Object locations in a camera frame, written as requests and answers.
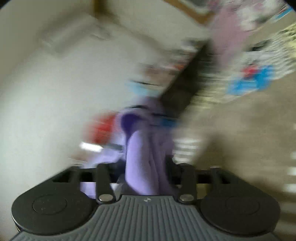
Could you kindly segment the purple sweatshirt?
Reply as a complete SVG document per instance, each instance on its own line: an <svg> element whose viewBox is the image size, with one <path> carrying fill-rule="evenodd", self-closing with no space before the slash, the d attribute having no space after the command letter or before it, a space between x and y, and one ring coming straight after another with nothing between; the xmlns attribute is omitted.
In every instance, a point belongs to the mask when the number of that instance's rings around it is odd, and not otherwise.
<svg viewBox="0 0 296 241"><path fill-rule="evenodd" d="M101 163L114 163L123 181L121 192L127 195L174 195L169 182L166 159L173 155L171 128L165 120L160 101L145 97L116 115L111 142L121 150L103 148L83 168L95 168Z"/></svg>

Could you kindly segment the white air conditioner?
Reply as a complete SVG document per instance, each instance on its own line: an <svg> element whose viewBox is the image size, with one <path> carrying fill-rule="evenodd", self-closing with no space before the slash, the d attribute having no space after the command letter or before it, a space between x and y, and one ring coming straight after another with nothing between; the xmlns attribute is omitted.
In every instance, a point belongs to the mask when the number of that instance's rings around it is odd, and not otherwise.
<svg viewBox="0 0 296 241"><path fill-rule="evenodd" d="M108 40L111 33L95 17L87 13L70 14L51 23L39 38L49 53L62 55L85 37Z"/></svg>

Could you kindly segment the dark low table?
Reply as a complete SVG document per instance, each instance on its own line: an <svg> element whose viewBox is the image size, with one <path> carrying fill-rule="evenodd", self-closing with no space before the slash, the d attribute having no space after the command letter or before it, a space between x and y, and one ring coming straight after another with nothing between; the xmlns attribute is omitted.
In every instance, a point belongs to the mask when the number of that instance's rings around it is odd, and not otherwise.
<svg viewBox="0 0 296 241"><path fill-rule="evenodd" d="M194 97L213 82L212 78L206 75L217 71L216 62L217 57L211 42L202 42L189 63L159 97L166 116L179 118Z"/></svg>

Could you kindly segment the pink floral quilt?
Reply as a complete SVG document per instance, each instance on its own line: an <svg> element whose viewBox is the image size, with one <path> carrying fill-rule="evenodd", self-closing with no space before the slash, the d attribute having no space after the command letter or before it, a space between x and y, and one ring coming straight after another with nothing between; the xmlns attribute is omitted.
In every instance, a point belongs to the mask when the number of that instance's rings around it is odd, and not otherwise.
<svg viewBox="0 0 296 241"><path fill-rule="evenodd" d="M210 50L219 67L225 67L256 27L256 13L250 6L227 5L215 16L210 33Z"/></svg>

